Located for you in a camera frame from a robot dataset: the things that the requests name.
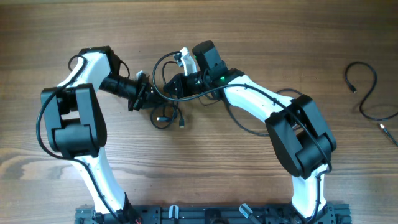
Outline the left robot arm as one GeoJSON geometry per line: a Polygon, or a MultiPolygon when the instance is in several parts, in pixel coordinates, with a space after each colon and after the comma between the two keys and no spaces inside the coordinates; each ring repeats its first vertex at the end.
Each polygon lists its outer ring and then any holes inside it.
{"type": "Polygon", "coordinates": [[[113,175],[106,157],[106,123],[98,90],[127,99],[130,111],[154,108],[165,100],[144,72],[136,79],[119,74],[124,62],[109,46],[81,49],[78,63],[58,86],[41,92],[36,131],[45,123],[50,147],[44,151],[69,161],[80,173],[94,200],[96,223],[139,223],[140,216],[113,175]]]}

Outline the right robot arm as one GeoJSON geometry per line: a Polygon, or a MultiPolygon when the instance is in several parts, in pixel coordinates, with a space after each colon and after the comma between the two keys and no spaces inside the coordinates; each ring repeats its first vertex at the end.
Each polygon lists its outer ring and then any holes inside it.
{"type": "Polygon", "coordinates": [[[326,205],[323,181],[332,170],[336,140],[314,100],[280,95],[237,68],[228,68],[210,40],[171,55],[184,71],[166,83],[164,91],[178,101],[211,94],[261,120],[279,162],[292,176],[293,209],[306,222],[315,223],[326,205]]]}

